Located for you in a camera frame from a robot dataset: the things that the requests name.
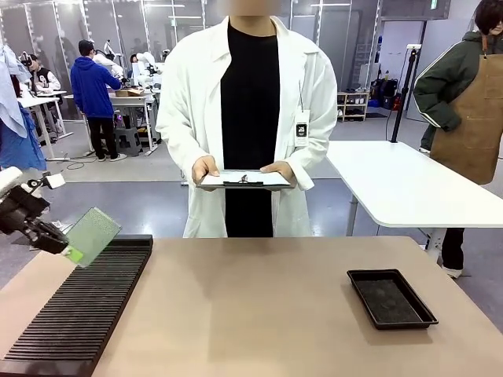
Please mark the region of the person's right hand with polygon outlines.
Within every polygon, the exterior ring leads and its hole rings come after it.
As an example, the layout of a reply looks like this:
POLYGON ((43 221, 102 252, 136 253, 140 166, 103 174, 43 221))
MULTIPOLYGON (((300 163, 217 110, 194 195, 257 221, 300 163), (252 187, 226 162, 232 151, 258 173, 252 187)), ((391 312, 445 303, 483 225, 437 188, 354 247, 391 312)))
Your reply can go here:
POLYGON ((207 175, 212 177, 218 177, 220 175, 213 156, 200 157, 193 164, 192 179, 195 185, 199 185, 207 175))

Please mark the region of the seated person in varsity jacket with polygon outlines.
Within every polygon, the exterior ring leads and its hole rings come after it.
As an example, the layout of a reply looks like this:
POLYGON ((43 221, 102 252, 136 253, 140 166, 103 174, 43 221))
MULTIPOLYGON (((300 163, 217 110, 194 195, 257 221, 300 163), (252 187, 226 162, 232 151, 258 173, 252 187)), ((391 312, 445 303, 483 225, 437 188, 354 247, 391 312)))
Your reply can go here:
POLYGON ((48 68, 43 67, 39 59, 34 54, 23 52, 20 56, 20 62, 31 73, 30 91, 38 96, 40 93, 54 93, 61 89, 59 79, 48 68))

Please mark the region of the black slotted PCB rack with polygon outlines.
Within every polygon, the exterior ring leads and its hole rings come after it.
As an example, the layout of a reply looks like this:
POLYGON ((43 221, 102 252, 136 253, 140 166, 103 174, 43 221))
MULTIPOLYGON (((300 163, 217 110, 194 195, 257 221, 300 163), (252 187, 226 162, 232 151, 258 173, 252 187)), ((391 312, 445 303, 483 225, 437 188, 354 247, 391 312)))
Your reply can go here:
POLYGON ((0 358, 0 377, 91 377, 152 247, 150 235, 116 236, 75 268, 0 358))

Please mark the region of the black bags pile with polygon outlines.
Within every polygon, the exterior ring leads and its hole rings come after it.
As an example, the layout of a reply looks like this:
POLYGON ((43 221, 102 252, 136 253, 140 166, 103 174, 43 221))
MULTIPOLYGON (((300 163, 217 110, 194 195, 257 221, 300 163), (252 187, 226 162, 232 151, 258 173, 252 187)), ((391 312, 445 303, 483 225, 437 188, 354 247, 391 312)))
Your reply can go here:
POLYGON ((369 101, 373 107, 393 110, 398 93, 397 79, 376 79, 370 86, 369 101))

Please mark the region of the person's right forearm white sleeve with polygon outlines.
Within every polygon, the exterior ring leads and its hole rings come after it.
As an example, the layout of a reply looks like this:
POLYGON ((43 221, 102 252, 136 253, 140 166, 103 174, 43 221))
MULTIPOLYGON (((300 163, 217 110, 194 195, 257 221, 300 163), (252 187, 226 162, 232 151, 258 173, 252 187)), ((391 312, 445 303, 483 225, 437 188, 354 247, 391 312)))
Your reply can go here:
POLYGON ((163 87, 156 130, 182 170, 191 170, 199 158, 207 156, 195 138, 186 95, 181 90, 163 87))

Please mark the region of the large white table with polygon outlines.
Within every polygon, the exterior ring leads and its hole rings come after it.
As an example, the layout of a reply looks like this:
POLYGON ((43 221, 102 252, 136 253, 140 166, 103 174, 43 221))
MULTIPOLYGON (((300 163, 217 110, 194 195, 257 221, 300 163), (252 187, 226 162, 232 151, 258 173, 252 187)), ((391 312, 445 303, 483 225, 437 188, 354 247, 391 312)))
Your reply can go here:
POLYGON ((330 141, 326 158, 352 194, 347 236, 359 207, 382 227, 430 230, 434 259, 447 229, 503 229, 503 199, 402 142, 330 141))

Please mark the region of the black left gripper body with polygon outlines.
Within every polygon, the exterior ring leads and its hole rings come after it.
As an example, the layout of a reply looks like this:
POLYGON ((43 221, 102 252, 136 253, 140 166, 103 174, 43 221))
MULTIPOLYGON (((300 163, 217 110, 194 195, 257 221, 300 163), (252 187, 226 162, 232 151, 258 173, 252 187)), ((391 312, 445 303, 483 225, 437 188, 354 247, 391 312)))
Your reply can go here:
POLYGON ((13 187, 0 200, 0 231, 6 235, 20 232, 28 238, 47 234, 47 224, 40 216, 49 206, 48 201, 33 196, 20 185, 13 187))

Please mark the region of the green perforated PCB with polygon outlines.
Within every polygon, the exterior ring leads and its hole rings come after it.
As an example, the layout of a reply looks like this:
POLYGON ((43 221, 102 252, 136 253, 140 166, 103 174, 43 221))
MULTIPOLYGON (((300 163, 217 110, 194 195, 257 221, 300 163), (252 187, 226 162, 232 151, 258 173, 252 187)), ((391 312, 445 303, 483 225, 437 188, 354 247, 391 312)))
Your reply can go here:
POLYGON ((90 208, 67 232, 64 256, 86 268, 119 234, 121 226, 97 207, 90 208))

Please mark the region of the person's left forearm white sleeve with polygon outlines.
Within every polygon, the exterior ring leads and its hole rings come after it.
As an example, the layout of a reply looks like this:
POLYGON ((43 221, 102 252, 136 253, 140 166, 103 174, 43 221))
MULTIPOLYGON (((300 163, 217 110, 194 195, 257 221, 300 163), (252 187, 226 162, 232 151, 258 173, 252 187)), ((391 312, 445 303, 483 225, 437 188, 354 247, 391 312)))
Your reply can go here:
POLYGON ((337 118, 336 97, 312 99, 310 104, 307 145, 295 148, 290 142, 294 134, 297 105, 286 107, 282 104, 274 154, 276 160, 289 165, 296 185, 302 191, 314 187, 309 170, 325 158, 337 118))

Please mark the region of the black tripod pole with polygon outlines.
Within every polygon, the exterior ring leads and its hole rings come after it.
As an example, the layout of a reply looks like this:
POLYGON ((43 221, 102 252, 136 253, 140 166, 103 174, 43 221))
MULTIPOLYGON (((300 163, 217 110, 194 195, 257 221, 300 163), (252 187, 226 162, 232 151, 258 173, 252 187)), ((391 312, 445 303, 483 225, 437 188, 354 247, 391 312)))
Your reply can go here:
POLYGON ((405 76, 405 80, 404 80, 403 86, 402 86, 402 91, 400 94, 400 104, 398 107, 398 111, 397 111, 397 114, 395 117, 395 124, 394 124, 392 134, 391 134, 391 143, 396 143, 398 141, 397 140, 398 131, 399 131, 400 123, 402 120, 402 114, 404 111, 405 101, 407 98, 407 94, 409 92, 409 82, 410 82, 411 75, 412 75, 412 72, 414 69, 414 65, 416 63, 417 55, 420 52, 421 47, 422 47, 422 45, 419 43, 408 44, 406 47, 406 49, 408 51, 410 51, 410 54, 409 54, 408 66, 407 66, 407 70, 406 70, 406 76, 405 76))

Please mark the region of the person in brown apron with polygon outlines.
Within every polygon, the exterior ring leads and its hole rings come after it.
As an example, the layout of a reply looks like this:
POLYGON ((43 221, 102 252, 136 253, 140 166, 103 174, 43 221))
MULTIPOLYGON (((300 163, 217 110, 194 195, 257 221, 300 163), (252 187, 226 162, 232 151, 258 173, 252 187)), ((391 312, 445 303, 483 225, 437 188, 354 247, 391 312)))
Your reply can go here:
POLYGON ((413 95, 428 122, 420 151, 487 185, 503 138, 503 0, 481 0, 475 26, 424 69, 413 95))

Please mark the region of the black step stool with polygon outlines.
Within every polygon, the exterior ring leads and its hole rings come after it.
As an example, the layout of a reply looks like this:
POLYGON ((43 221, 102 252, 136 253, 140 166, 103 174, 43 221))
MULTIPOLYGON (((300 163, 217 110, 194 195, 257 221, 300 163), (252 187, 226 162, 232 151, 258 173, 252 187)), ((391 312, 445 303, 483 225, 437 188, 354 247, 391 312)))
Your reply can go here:
POLYGON ((142 151, 141 142, 136 129, 115 128, 116 148, 118 153, 137 157, 142 151))

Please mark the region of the grey clipboard with paper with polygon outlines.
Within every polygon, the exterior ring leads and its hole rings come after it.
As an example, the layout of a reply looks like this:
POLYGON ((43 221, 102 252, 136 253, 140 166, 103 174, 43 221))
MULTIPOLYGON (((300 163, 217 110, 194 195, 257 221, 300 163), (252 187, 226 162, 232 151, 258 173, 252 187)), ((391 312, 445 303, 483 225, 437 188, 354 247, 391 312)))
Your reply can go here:
POLYGON ((199 180, 189 179, 199 189, 292 189, 296 181, 287 180, 279 172, 260 170, 220 170, 217 175, 204 174, 199 180))

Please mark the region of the small white background desk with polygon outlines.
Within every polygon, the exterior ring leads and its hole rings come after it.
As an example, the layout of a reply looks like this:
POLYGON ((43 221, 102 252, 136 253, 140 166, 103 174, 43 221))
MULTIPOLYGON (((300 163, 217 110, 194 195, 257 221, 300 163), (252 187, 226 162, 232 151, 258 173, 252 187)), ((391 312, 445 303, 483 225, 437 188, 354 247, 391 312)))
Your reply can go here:
POLYGON ((48 104, 53 103, 54 108, 57 111, 57 118, 59 120, 59 125, 61 128, 60 132, 57 131, 58 135, 57 139, 60 140, 73 135, 72 132, 68 133, 65 128, 64 120, 62 118, 59 105, 60 96, 66 93, 67 93, 66 90, 58 90, 53 91, 51 93, 41 93, 37 97, 31 96, 31 97, 22 97, 19 99, 19 102, 23 106, 23 108, 27 109, 29 112, 35 113, 36 119, 39 122, 39 127, 42 131, 43 139, 46 143, 46 149, 48 151, 48 156, 45 158, 47 162, 69 162, 71 160, 71 158, 68 156, 56 157, 54 155, 49 132, 46 127, 46 121, 44 120, 43 117, 43 115, 46 115, 46 119, 50 122, 50 124, 52 126, 56 126, 56 123, 53 121, 52 113, 48 108, 48 104))

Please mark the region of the person in blue hoodie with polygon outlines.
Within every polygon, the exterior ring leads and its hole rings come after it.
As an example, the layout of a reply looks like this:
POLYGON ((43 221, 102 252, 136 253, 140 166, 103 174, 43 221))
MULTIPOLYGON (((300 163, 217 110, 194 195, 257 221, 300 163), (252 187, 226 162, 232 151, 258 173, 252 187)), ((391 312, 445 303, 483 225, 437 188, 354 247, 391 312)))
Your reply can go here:
POLYGON ((90 129, 90 140, 99 161, 107 159, 101 144, 104 136, 111 162, 120 161, 127 156, 119 153, 114 135, 114 110, 108 94, 108 86, 113 90, 121 88, 121 82, 106 67, 94 61, 94 44, 80 40, 80 57, 71 68, 70 80, 74 102, 85 115, 90 129))

